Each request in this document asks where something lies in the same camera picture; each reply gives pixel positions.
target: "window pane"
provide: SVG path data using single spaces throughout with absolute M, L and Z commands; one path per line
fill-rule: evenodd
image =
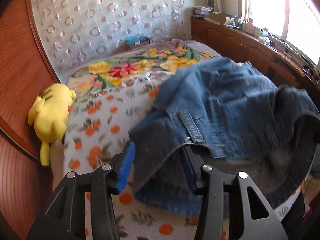
M 289 0 L 290 18 L 287 41 L 306 54 L 316 65 L 319 61 L 320 24 L 305 0 Z
M 285 0 L 252 0 L 253 24 L 279 36 L 282 35 L 284 26 Z

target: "window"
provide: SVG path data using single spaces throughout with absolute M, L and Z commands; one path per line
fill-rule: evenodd
M 248 17 L 318 64 L 320 17 L 311 0 L 248 0 Z

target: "red flower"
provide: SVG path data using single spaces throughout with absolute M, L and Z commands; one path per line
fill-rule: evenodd
M 126 64 L 120 67 L 113 67 L 109 73 L 112 77 L 121 78 L 121 77 L 126 77 L 137 70 L 138 69 L 135 65 Z

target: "blue cloth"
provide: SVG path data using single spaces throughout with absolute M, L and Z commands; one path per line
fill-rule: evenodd
M 177 152 L 198 145 L 221 171 L 247 171 L 276 208 L 305 178 L 319 124 L 306 91 L 278 89 L 249 62 L 239 67 L 228 58 L 213 58 L 179 69 L 162 84 L 153 110 L 129 132 L 137 153 L 134 196 L 198 215 L 201 196 L 188 190 Z

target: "stuffed animal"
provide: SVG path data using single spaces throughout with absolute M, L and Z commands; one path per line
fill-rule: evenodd
M 28 114 L 28 124 L 34 124 L 41 140 L 40 161 L 50 164 L 50 146 L 55 139 L 62 141 L 67 129 L 68 117 L 76 93 L 63 84 L 53 84 L 36 97 Z

